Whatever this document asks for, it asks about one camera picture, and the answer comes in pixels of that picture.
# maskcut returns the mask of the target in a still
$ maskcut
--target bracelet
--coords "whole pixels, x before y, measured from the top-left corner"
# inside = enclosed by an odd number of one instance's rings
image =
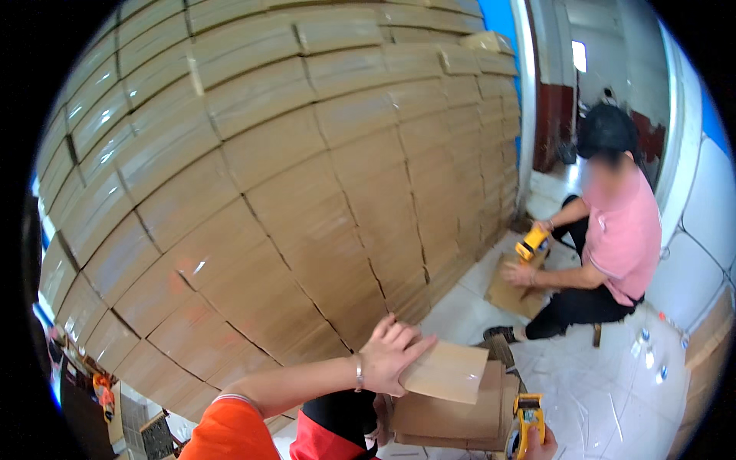
[[[360,393],[363,390],[363,357],[360,353],[356,353],[355,361],[357,363],[355,368],[355,392]]]

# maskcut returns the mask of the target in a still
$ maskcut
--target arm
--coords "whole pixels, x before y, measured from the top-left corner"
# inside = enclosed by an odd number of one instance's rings
[[[436,337],[420,341],[414,326],[396,322],[394,314],[383,318],[360,351],[364,388],[376,393],[403,396],[399,374],[436,342]],[[358,358],[335,358],[265,372],[256,372],[223,389],[222,394],[242,394],[273,417],[305,401],[356,386]]]

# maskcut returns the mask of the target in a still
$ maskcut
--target white wall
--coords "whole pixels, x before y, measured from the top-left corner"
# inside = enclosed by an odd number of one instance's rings
[[[585,44],[587,72],[580,74],[580,100],[597,104],[609,86],[620,105],[629,97],[626,83],[626,44],[621,36],[573,24],[570,36]]]

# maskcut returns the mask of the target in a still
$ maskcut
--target pink polo shirt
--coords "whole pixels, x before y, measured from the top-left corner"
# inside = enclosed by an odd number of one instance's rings
[[[590,184],[583,193],[590,208],[583,247],[583,265],[592,263],[621,305],[633,305],[651,283],[659,262],[662,222],[644,174],[638,169],[622,195],[606,201]]]

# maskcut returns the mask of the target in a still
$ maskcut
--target cardboard sheet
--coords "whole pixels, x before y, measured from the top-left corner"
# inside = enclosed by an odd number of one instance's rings
[[[475,404],[488,350],[437,342],[399,376],[407,391]]]

